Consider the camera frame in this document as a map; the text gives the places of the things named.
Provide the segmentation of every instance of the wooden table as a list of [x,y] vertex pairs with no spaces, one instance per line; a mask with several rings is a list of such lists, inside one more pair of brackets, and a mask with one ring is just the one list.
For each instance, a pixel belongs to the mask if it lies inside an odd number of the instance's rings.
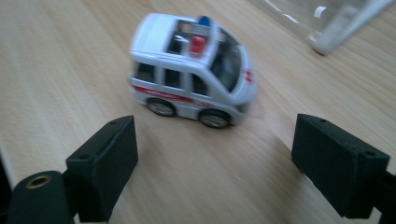
[[[147,13],[208,15],[260,76],[225,130],[134,102],[129,45]],[[396,162],[396,6],[322,57],[250,1],[0,3],[0,148],[12,186],[64,160],[106,122],[135,116],[139,163],[110,223],[376,223],[341,218],[290,160],[298,113],[327,119]]]

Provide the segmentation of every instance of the wood grain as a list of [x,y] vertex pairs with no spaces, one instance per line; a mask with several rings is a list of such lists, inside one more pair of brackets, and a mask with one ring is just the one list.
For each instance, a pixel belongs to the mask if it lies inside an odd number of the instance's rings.
[[[260,76],[247,117],[226,130],[134,102],[129,45],[149,12],[208,15]],[[322,57],[249,1],[0,2],[0,148],[15,186],[65,170],[109,120],[133,114],[140,161],[110,223],[377,223],[339,217],[290,160],[297,113],[335,123],[393,159],[396,7]]]

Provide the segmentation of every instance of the car wheel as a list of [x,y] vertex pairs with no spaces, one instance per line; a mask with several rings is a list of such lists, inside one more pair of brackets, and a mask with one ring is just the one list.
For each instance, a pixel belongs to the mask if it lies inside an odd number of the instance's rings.
[[206,110],[200,115],[199,120],[211,128],[225,128],[230,124],[230,116],[219,110]]
[[148,109],[158,115],[166,117],[172,117],[176,114],[175,108],[169,102],[161,99],[148,99]]

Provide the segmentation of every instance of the windshield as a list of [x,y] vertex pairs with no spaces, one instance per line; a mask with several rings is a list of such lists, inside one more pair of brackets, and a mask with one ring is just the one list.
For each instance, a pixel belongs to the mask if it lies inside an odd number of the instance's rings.
[[236,85],[241,70],[241,53],[239,44],[232,36],[220,29],[219,49],[210,70],[231,92]]

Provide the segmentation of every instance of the toy ambulance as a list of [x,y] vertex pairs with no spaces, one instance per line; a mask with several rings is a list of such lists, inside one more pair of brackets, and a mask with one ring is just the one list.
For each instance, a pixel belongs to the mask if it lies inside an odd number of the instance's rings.
[[129,75],[136,101],[162,116],[236,124],[257,92],[244,47],[218,23],[152,13],[136,30]]

